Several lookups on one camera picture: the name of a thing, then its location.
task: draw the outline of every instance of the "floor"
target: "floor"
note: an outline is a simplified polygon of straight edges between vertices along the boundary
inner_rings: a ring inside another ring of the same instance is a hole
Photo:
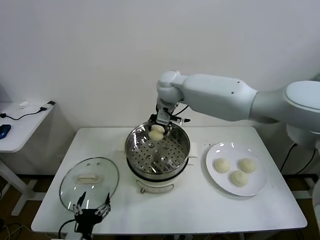
[[[46,192],[50,186],[53,177],[42,177],[39,179],[37,185],[35,186],[36,192]],[[22,178],[24,182],[28,182],[30,178]],[[290,179],[287,180],[287,183],[292,191],[294,190],[305,190],[307,185],[300,179]],[[6,185],[6,181],[0,178],[0,187]],[[40,202],[30,201],[24,207],[20,216],[11,216],[11,211],[14,208],[16,202],[20,197],[20,193],[10,187],[4,197],[0,200],[0,219],[4,221],[9,227],[9,231],[13,232],[18,228],[17,224],[25,225],[29,229],[31,228],[31,223],[37,213],[37,210],[40,206]],[[315,214],[313,211],[313,205],[311,199],[307,200],[298,200],[298,204],[301,207],[304,215],[307,218],[308,226],[301,230],[286,230],[281,231],[271,237],[269,240],[320,240],[319,229]],[[49,240],[50,238],[43,233],[36,233],[22,228],[20,234],[19,231],[14,233],[10,240]],[[252,233],[245,234],[245,237],[250,237]],[[0,230],[0,240],[4,240],[8,236],[7,229],[3,228]],[[51,234],[52,239],[57,238],[57,236]],[[117,236],[94,236],[95,240],[113,240],[117,239]],[[121,237],[121,239],[130,239],[130,240],[173,240],[173,236],[159,236],[159,235],[148,235],[148,236],[126,236]],[[240,240],[238,234],[222,234],[222,235],[195,235],[193,237],[195,240]]]

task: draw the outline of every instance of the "white plate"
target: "white plate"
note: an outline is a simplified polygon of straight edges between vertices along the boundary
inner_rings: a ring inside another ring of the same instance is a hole
[[[215,169],[216,159],[225,158],[231,167],[226,173],[220,173]],[[241,170],[239,161],[244,158],[252,159],[256,169],[252,173],[246,173],[247,185],[239,187],[230,181],[230,174],[233,171]],[[235,142],[220,142],[213,145],[206,155],[206,167],[213,180],[229,193],[239,196],[253,196],[259,193],[267,182],[267,173],[260,159],[253,154],[252,150]]]

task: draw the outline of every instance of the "white desk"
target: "white desk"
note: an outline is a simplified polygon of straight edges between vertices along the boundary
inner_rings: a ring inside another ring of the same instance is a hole
[[[19,109],[19,103],[0,102],[0,112],[6,113],[8,116],[13,118],[19,118],[24,114],[37,112],[44,104],[45,103],[32,103],[28,108]],[[14,153],[19,151],[51,110],[52,107],[46,111],[25,116],[20,120],[12,120],[8,117],[0,118],[0,125],[11,125],[11,130],[7,136],[3,139],[0,139],[0,153]],[[37,183],[36,180],[31,180],[28,184],[25,184],[2,161],[0,161],[0,175],[8,182],[8,184],[2,190],[2,196],[6,194],[6,191],[9,189],[10,185],[22,193],[19,201],[11,213],[13,216],[18,216],[20,214],[27,201],[41,201],[45,196],[45,192],[33,191],[33,188]]]
[[[120,151],[132,128],[82,128],[76,134],[32,222],[36,232],[56,233],[73,219],[59,198],[65,174],[80,161],[105,157],[119,170],[119,184],[111,198],[111,212],[93,229],[99,235],[204,234],[256,232],[304,228],[307,220],[276,164],[253,127],[185,127],[197,143],[198,158],[191,158],[177,188],[164,194],[140,193]],[[232,141],[250,146],[263,160],[268,180],[253,197],[231,195],[220,189],[204,169],[209,143]],[[73,232],[68,224],[63,232]]]

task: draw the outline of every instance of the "glass lid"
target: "glass lid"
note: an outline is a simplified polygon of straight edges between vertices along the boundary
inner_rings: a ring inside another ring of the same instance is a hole
[[[85,192],[81,209],[102,206],[110,193],[116,191],[119,182],[117,166],[104,157],[93,157],[76,164],[64,176],[60,185],[60,200],[70,211]]]

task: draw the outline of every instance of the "blue mouse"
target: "blue mouse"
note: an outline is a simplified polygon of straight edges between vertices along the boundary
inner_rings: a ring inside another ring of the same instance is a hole
[[[10,124],[3,124],[0,126],[0,139],[4,139],[8,132],[11,129],[11,125]]]

